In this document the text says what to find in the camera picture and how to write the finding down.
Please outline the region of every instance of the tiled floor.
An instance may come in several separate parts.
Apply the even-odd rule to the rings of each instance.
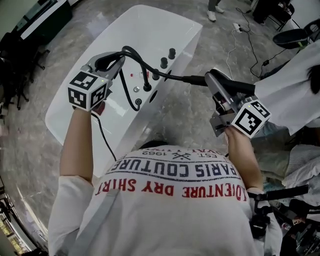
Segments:
[[[117,17],[130,7],[144,4],[161,8],[203,25],[195,55],[185,74],[203,75],[216,67],[229,75],[226,65],[228,51],[234,48],[231,34],[233,23],[246,26],[236,7],[247,11],[248,0],[222,0],[224,14],[217,14],[217,22],[207,19],[207,0],[82,0],[73,8],[72,20],[47,46],[51,51],[43,60],[45,70],[37,70],[34,83],[27,89],[29,103],[23,102],[20,111],[11,105],[6,123],[9,136],[1,138],[0,176],[22,220],[30,226],[33,214],[48,226],[51,207],[58,188],[59,160],[62,146],[45,125],[46,111],[60,84],[93,40]],[[276,29],[271,20],[265,26],[255,23],[250,15],[251,41],[260,63],[282,49],[272,42]],[[255,63],[246,33],[237,34],[237,49],[230,54],[229,65],[233,78],[254,83],[257,81],[249,67]],[[293,56],[285,51],[265,70],[284,63]],[[254,72],[260,72],[257,65]],[[162,110],[150,121],[144,140],[163,135],[171,144],[184,147],[210,148],[226,152],[224,136],[215,138],[209,119],[215,109],[206,87],[183,83],[176,86],[163,104]]]

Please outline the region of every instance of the black knob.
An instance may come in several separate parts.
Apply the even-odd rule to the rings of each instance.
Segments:
[[[173,60],[175,57],[176,57],[176,49],[175,48],[170,48],[168,58],[170,60]]]
[[[153,74],[152,74],[152,79],[153,79],[153,80],[159,80],[159,78],[160,78],[160,76],[159,76],[158,74],[156,74],[156,73],[153,73]]]
[[[161,65],[162,69],[166,69],[168,67],[168,59],[166,57],[161,58]]]

